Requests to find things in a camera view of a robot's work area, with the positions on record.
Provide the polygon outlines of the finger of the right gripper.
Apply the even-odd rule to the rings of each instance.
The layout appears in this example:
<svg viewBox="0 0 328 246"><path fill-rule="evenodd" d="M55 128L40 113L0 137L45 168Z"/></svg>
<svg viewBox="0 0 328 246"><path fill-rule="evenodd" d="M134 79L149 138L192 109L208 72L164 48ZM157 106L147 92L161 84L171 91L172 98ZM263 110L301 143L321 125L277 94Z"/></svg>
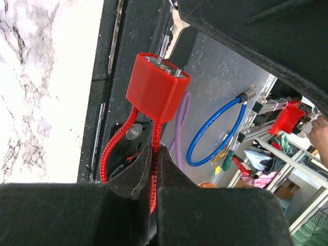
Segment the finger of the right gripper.
<svg viewBox="0 0 328 246"><path fill-rule="evenodd" d="M327 1L179 1L178 11L327 115Z"/></svg>

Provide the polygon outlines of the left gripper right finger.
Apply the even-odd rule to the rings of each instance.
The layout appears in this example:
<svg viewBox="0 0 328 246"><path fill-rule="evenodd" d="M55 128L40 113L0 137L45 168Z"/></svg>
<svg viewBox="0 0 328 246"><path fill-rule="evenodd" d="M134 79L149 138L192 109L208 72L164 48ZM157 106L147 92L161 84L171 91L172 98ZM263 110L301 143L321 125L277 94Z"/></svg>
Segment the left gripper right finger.
<svg viewBox="0 0 328 246"><path fill-rule="evenodd" d="M159 245L292 245L276 197L256 188L201 188L160 148L157 165Z"/></svg>

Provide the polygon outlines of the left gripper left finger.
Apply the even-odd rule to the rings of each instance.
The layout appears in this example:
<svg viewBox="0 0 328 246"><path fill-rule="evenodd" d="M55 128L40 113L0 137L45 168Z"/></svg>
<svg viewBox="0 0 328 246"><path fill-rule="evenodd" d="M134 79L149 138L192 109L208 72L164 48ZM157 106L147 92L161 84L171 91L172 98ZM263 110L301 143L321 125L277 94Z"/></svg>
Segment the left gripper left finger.
<svg viewBox="0 0 328 246"><path fill-rule="evenodd" d="M145 245L152 150L106 183L1 185L1 245Z"/></svg>

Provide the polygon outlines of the small dark key set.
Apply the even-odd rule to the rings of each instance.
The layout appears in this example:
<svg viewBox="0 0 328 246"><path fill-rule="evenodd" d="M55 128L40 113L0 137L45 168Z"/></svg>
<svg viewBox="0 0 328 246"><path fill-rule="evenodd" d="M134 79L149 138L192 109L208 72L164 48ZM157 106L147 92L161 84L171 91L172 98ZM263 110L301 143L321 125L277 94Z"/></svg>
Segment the small dark key set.
<svg viewBox="0 0 328 246"><path fill-rule="evenodd" d="M169 19L166 26L163 44L159 53L159 57L161 59L171 58L174 49L176 48L176 45L178 43L178 40L181 36L181 33L184 29L191 26L180 18L180 14L178 11L178 2L169 1L169 3L171 6L170 13L172 17Z"/></svg>

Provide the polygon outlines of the red cable lock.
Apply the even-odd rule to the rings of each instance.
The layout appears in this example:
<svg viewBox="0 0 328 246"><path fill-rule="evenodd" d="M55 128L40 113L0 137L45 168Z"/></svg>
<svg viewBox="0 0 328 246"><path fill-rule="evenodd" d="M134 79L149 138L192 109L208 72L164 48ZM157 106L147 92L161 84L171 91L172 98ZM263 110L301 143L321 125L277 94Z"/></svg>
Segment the red cable lock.
<svg viewBox="0 0 328 246"><path fill-rule="evenodd" d="M132 110L123 126L109 140L101 155L100 179L106 183L109 156L115 145L135 123L139 113L154 122L151 212L156 208L157 163L162 125L173 119L190 80L190 75L167 60L151 53L138 53L126 93L126 99L132 104Z"/></svg>

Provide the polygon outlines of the bystander bare hand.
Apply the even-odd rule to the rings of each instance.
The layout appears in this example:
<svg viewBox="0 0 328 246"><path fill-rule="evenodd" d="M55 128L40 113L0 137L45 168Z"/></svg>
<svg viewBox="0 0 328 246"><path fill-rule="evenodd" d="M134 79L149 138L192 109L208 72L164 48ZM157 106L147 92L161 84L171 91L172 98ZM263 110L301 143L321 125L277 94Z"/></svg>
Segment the bystander bare hand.
<svg viewBox="0 0 328 246"><path fill-rule="evenodd" d="M321 163L327 168L327 119L319 115L317 119L312 121L312 129L309 133L311 144L318 150Z"/></svg>

